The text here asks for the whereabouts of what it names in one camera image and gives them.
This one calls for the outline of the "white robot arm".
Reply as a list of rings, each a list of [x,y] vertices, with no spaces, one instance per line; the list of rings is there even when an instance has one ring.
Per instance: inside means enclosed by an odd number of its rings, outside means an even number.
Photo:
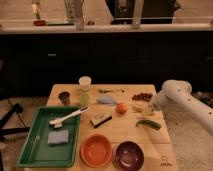
[[[154,94],[149,103],[143,108],[145,112],[160,111],[163,107],[176,103],[187,110],[206,131],[213,136],[213,108],[202,103],[191,95],[192,86],[183,80],[167,80],[161,90]]]

